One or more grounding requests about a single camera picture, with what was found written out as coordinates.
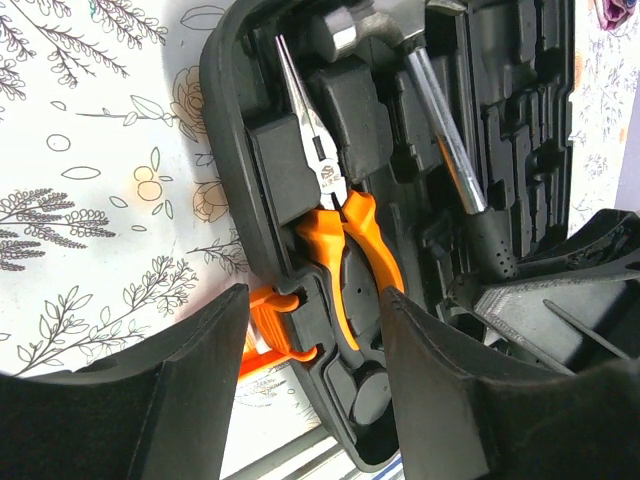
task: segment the orange object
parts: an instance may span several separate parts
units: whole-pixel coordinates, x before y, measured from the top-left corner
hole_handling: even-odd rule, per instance
[[[305,353],[293,350],[282,325],[280,313],[292,312],[298,308],[300,300],[297,296],[279,295],[271,287],[264,287],[251,292],[249,299],[251,317],[271,350],[259,353],[255,342],[247,335],[240,366],[240,380],[291,359],[308,362],[315,358],[318,354],[317,347]]]
[[[378,292],[389,286],[395,286],[404,292],[404,283],[398,264],[382,240],[380,227],[376,223],[376,202],[373,196],[350,190],[342,212],[347,220],[344,223],[338,211],[312,210],[300,223],[297,231],[309,243],[312,260],[331,273],[331,293],[338,324],[349,346],[353,350],[359,350],[342,301],[340,272],[345,232],[353,237],[367,256]]]

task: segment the black plastic tool case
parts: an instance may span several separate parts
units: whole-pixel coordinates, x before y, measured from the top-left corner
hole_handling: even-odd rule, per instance
[[[336,5],[236,0],[202,53],[203,117],[253,272],[299,295],[300,308],[285,316],[288,332],[300,350],[320,347],[316,360],[293,367],[325,426],[360,469],[375,471],[398,450],[375,282],[348,242],[342,281],[361,345],[354,353],[333,330],[327,273],[307,260],[294,232],[319,189],[285,100],[276,34],[287,38],[347,180],[375,196],[408,295],[460,329],[480,324],[443,301],[453,279],[474,265],[461,206],[402,59],[375,40],[334,64],[313,52],[309,17]],[[426,11],[427,50],[518,257],[567,235],[573,12],[563,0],[474,0],[459,16]]]

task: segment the hammer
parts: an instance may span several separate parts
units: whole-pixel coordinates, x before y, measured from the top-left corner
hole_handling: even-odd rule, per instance
[[[431,0],[429,7],[450,14],[466,10],[457,0]],[[352,7],[341,6],[313,17],[311,38],[317,52],[328,62],[353,53],[368,37],[376,37],[403,53],[409,77],[465,210],[466,233],[483,280],[507,281],[517,275],[516,259],[496,212],[484,198],[424,48],[424,11],[425,0],[362,0]]]

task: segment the pink cloth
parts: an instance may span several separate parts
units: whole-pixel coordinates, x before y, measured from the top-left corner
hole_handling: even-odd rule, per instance
[[[595,5],[603,30],[615,30],[636,10],[636,0],[595,0]]]

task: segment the tablecloth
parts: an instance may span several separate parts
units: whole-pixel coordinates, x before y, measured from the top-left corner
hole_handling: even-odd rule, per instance
[[[260,285],[200,117],[230,1],[0,0],[4,372],[75,370]],[[639,66],[637,17],[602,32],[577,3],[572,231],[613,205]],[[317,424],[290,367],[239,385],[223,476]]]

